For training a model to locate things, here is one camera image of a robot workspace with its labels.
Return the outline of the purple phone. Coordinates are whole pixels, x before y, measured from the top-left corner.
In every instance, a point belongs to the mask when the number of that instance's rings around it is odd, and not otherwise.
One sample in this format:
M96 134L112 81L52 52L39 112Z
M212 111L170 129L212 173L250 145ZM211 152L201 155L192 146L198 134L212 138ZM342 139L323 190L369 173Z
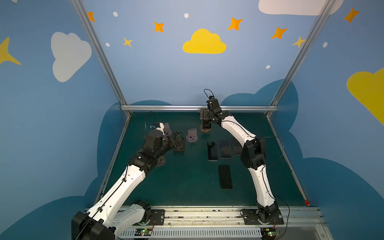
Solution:
M220 140L219 145L220 145L221 158L222 159L230 159L232 157L230 142L228 140Z

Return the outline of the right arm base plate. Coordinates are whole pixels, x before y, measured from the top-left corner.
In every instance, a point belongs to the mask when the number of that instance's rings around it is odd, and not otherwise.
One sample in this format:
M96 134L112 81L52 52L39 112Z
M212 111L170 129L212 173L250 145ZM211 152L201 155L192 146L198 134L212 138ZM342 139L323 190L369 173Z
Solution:
M283 225L285 223L280 211L269 213L259 209L241 209L240 215L245 225Z

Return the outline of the grey round front stand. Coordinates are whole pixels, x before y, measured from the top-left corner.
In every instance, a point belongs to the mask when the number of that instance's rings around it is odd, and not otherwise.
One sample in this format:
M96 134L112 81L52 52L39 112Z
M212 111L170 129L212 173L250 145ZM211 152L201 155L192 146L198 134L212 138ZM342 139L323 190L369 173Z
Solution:
M163 128L163 131L164 131L164 135L167 137L167 136L170 136L173 132L170 128L170 125L169 123L164 123L164 128Z

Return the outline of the phone with light green edge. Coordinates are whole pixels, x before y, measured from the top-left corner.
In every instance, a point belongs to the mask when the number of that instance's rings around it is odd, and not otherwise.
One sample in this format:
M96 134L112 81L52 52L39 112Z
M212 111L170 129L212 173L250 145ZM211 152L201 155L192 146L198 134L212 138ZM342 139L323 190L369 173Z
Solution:
M218 148L216 142L207 142L208 161L218 161Z

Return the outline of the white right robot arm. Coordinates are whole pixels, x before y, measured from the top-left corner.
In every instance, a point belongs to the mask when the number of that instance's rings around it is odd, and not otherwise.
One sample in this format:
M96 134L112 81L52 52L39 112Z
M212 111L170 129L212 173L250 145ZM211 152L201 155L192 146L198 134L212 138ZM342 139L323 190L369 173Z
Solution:
M256 189L258 222L263 225L283 224L284 219L267 176L265 138L246 130L229 111L220 107L213 95L208 97L207 108L201 110L201 120L201 129L207 130L211 124L218 124L240 143L242 164L249 170Z

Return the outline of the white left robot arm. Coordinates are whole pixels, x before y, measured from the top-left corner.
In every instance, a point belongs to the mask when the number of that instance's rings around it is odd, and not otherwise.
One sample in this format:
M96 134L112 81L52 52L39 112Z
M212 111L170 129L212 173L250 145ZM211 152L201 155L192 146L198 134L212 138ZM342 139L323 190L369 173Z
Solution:
M166 133L162 128L151 130L141 149L129 160L120 178L86 213L78 212L71 221L73 240L116 240L135 224L146 224L151 218L151 205L137 200L127 210L120 208L133 190L158 165L166 153L182 153L185 139L181 132Z

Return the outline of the grey round phone stand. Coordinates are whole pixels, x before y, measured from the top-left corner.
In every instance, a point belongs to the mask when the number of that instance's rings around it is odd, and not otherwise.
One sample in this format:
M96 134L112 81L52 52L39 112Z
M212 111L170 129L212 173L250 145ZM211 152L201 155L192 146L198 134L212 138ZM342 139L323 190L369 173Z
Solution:
M156 167L161 167L165 164L166 162L166 156L163 155L163 156L160 156L158 159L157 159L157 164L156 164Z

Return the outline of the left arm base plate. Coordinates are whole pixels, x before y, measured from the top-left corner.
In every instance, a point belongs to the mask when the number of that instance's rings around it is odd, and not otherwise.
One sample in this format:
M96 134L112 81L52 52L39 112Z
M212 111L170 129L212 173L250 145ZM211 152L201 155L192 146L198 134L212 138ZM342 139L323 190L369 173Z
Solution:
M149 225L155 225L155 226L163 226L165 220L165 210L145 210L144 216L140 222L138 222L139 225L142 226L149 226Z

